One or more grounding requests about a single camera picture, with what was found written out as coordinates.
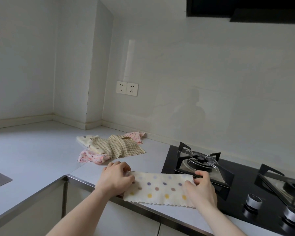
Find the electrical outlet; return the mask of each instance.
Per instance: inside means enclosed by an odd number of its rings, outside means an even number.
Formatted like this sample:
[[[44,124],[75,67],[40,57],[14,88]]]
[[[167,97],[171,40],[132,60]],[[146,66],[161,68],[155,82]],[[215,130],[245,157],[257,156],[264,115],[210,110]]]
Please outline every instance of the electrical outlet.
[[[126,94],[127,82],[117,81],[116,93]]]
[[[127,95],[133,95],[133,96],[137,96],[138,95],[138,84],[134,84],[134,83],[127,83]]]

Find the gas stove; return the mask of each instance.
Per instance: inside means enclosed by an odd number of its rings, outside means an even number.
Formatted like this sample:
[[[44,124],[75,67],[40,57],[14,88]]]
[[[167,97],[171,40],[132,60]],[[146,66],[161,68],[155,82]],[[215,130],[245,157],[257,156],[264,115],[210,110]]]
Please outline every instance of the gas stove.
[[[205,170],[224,214],[281,235],[295,235],[295,179],[264,164],[258,170],[220,155],[199,153],[184,143],[170,146],[162,173],[199,177],[194,172]]]

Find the countertop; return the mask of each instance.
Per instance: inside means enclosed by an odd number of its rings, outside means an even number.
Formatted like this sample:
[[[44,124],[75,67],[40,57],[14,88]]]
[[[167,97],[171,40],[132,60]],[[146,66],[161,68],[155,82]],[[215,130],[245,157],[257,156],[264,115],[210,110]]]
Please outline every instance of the countertop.
[[[99,135],[108,138],[111,134],[122,135],[124,132],[107,127],[84,131],[54,121],[1,128],[0,173],[13,180],[0,187],[0,215],[66,174],[96,185],[105,165],[77,162],[79,153],[85,147],[76,141],[76,137]],[[161,173],[169,145],[146,138],[143,143],[140,146],[146,151],[145,154],[116,160],[126,161],[132,170]],[[145,206],[212,233],[195,209]],[[247,222],[228,218],[248,236],[278,235]]]

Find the cabinet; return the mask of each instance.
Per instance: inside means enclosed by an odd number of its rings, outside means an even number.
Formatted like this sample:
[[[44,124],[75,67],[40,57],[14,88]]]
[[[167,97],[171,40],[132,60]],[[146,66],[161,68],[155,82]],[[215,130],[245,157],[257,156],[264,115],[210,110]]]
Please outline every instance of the cabinet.
[[[89,194],[69,184],[67,213]],[[159,226],[160,223],[109,201],[98,222],[94,236],[157,236]]]
[[[166,225],[161,224],[158,236],[188,236],[180,231],[174,230]]]
[[[61,219],[62,194],[63,185],[2,226],[0,236],[45,236]]]

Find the pink floral cloth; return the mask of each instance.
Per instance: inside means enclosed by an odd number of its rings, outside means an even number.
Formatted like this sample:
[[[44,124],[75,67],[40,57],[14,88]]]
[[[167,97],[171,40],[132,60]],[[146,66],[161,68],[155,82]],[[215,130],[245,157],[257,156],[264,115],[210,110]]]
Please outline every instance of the pink floral cloth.
[[[98,165],[103,164],[106,160],[109,160],[110,156],[107,154],[96,154],[91,152],[90,150],[83,150],[78,158],[78,162],[94,162]]]
[[[143,144],[141,138],[144,136],[145,132],[130,132],[126,133],[124,136],[132,138],[137,144]]]

